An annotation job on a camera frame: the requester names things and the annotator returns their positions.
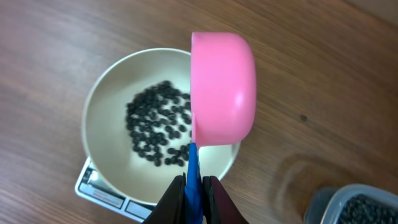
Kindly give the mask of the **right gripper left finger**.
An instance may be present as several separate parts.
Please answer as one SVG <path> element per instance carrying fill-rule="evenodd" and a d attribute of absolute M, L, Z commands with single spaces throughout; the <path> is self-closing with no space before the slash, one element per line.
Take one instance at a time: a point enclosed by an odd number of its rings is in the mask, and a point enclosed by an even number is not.
<path fill-rule="evenodd" d="M 142 224 L 185 224 L 185 173 L 176 176 Z"/>

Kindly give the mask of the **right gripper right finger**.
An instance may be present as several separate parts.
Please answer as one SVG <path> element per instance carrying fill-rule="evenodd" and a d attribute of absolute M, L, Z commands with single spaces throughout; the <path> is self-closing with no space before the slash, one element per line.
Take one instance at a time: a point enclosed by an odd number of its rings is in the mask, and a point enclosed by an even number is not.
<path fill-rule="evenodd" d="M 249 224 L 215 176 L 202 180 L 203 215 L 207 224 Z"/>

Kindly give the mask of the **pink scoop blue handle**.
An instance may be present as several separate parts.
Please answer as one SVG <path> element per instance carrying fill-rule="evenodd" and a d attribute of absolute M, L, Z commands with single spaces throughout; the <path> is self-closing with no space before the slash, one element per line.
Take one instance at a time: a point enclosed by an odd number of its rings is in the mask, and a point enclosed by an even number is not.
<path fill-rule="evenodd" d="M 185 221 L 202 223 L 198 150 L 236 144 L 250 132 L 256 111 L 256 68 L 248 43 L 230 32 L 193 32 L 192 142 L 185 186 Z"/>

